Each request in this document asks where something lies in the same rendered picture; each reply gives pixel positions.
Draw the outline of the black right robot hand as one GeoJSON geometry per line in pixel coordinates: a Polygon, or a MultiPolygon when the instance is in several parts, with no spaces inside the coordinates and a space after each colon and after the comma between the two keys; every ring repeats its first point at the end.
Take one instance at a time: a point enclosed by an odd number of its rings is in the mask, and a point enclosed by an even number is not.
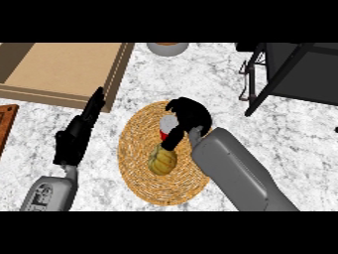
{"type": "Polygon", "coordinates": [[[213,125],[213,119],[206,106],[188,97],[173,99],[166,105],[166,110],[176,114],[179,121],[179,125],[172,129],[166,140],[161,142],[161,147],[167,151],[173,151],[183,135],[198,126],[203,127],[201,136],[206,136],[213,125]]]}

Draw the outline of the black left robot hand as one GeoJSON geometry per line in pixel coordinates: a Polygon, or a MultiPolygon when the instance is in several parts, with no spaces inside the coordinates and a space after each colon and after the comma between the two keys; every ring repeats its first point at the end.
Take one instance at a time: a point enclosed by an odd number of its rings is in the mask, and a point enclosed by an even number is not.
{"type": "Polygon", "coordinates": [[[86,103],[83,114],[74,117],[67,129],[56,133],[55,165],[77,166],[80,164],[104,104],[102,87],[99,87],[86,103]]]}

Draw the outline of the red and silver can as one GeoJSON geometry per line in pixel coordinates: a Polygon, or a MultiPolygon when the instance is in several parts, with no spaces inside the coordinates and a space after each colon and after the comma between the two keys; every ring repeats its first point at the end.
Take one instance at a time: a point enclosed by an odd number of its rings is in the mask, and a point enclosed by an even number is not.
{"type": "Polygon", "coordinates": [[[170,131],[179,125],[177,117],[175,115],[164,115],[160,119],[160,137],[166,140],[170,131]]]}

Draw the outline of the round woven straw placemat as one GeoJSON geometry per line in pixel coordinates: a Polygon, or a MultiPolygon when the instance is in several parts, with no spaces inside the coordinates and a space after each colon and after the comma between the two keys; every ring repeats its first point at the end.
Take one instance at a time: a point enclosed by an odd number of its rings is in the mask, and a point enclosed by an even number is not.
{"type": "Polygon", "coordinates": [[[183,137],[175,151],[177,166],[167,176],[148,169],[148,157],[161,143],[160,119],[172,115],[169,101],[146,105],[130,117],[118,138],[118,170],[127,187],[136,196],[157,205],[177,205],[203,191],[210,178],[192,161],[189,138],[183,137]]]}

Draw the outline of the black tiered shelf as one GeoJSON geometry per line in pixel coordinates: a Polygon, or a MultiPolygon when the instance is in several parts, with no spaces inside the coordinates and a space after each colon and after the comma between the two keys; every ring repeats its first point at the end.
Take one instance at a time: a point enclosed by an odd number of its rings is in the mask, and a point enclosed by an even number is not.
{"type": "Polygon", "coordinates": [[[253,53],[239,70],[245,116],[270,95],[338,106],[338,43],[237,43],[237,51],[253,53]]]}

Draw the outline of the yellow-green squash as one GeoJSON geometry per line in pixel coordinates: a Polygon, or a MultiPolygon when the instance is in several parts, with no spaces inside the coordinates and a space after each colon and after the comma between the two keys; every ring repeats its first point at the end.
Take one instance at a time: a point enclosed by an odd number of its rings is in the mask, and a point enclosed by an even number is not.
{"type": "Polygon", "coordinates": [[[148,158],[148,169],[158,175],[166,176],[170,174],[177,165],[177,154],[175,151],[167,151],[161,145],[157,145],[149,158],[148,158]]]}

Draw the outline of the open pale wooden drawer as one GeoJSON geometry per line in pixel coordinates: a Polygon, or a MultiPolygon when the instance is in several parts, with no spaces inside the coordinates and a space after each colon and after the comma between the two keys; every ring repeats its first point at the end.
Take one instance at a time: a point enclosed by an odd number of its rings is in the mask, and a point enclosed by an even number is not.
{"type": "Polygon", "coordinates": [[[0,98],[84,108],[102,91],[113,107],[130,43],[5,43],[0,45],[0,98]]]}

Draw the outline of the grey round bowl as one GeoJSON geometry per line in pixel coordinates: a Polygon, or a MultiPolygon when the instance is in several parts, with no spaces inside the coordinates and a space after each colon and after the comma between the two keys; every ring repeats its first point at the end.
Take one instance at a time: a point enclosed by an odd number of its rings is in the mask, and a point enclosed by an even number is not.
{"type": "Polygon", "coordinates": [[[163,45],[158,43],[148,43],[146,47],[157,56],[175,57],[186,51],[189,44],[177,43],[177,44],[163,45]]]}

